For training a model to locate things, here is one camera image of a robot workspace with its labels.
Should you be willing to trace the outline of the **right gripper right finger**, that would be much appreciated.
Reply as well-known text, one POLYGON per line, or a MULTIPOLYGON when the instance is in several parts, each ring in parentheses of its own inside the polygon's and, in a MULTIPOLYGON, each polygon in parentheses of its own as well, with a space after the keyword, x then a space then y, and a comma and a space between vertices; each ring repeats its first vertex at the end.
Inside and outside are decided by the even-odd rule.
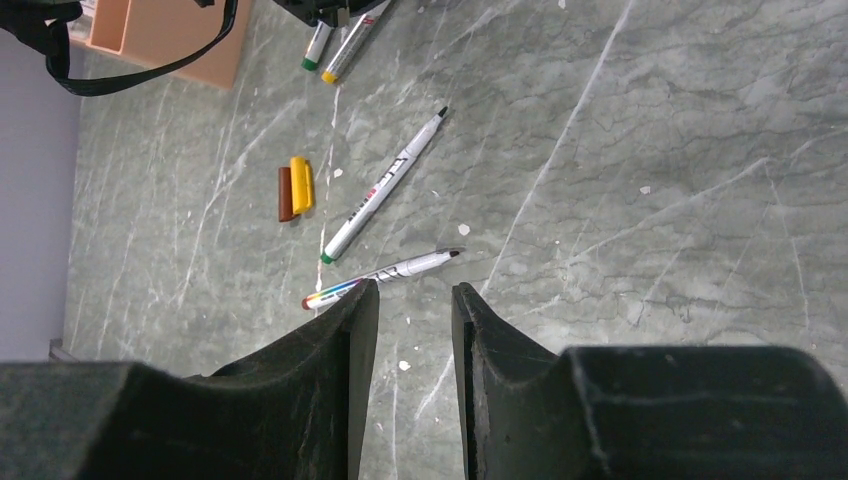
POLYGON ((847 403, 780 346, 554 354, 469 284, 452 290, 469 479, 843 479, 847 403))

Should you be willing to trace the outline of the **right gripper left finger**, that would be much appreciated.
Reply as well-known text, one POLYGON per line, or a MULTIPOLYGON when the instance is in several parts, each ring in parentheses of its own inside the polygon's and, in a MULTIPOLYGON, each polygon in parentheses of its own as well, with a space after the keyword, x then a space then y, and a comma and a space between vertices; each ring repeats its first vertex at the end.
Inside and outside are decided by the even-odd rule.
POLYGON ((364 282, 215 373, 5 363, 5 479, 355 479, 379 322, 364 282))

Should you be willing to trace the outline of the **white marker pen colourful label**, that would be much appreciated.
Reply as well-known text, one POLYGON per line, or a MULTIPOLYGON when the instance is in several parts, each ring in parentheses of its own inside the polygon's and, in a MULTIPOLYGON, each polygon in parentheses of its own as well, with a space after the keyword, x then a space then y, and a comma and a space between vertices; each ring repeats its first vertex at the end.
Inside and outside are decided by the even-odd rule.
POLYGON ((359 275, 344 282, 332 285, 306 296, 301 301, 304 310, 318 310, 339 301, 348 291, 366 280, 387 283, 394 280, 409 278, 448 263, 465 251, 462 247, 439 249, 434 252, 412 257, 372 272, 359 275))

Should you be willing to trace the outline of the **brown pen cap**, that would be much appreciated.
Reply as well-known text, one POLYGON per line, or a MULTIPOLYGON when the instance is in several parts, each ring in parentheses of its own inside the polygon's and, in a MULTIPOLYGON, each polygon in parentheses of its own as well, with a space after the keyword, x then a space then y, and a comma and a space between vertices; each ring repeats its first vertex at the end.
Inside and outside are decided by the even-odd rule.
POLYGON ((278 221, 289 222, 296 215, 293 212, 291 169, 278 169, 278 221))

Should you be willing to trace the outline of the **yellow pen cap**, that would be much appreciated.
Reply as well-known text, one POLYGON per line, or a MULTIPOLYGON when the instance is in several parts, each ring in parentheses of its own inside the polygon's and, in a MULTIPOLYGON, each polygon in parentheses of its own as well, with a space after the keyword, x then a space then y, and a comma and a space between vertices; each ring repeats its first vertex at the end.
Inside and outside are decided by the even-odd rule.
POLYGON ((300 215, 315 205, 313 170, 304 157, 292 157, 289 164, 291 176, 292 213, 300 215))

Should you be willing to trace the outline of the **white marker pen green tip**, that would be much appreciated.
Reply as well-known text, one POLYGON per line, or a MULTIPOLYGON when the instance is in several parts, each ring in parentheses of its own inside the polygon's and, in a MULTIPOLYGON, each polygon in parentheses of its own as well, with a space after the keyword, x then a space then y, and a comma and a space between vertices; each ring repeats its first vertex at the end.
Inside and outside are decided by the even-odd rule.
POLYGON ((318 68, 326 45, 334 30, 334 27, 321 21, 318 22, 301 61, 301 67, 304 70, 315 71, 318 68))

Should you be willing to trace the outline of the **white marker pen orange tip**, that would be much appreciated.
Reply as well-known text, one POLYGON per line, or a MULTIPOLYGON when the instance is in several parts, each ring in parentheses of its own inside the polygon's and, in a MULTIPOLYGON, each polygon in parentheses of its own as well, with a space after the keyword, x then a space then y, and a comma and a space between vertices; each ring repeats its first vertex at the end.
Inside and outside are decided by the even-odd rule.
POLYGON ((321 79, 325 83, 335 85, 339 82, 390 4, 390 1, 382 1, 371 10, 357 17, 354 26, 345 37, 339 50, 321 74, 321 79))

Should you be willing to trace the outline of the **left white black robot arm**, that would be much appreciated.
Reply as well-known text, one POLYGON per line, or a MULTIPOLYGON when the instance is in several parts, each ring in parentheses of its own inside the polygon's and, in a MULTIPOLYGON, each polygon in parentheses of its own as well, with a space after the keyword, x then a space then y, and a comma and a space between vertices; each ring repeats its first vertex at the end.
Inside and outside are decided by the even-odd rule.
POLYGON ((249 1, 4 1, 1 28, 38 52, 73 95, 111 95, 166 75, 232 87, 249 1), (113 77, 73 78, 70 49, 83 45, 139 66, 113 77))

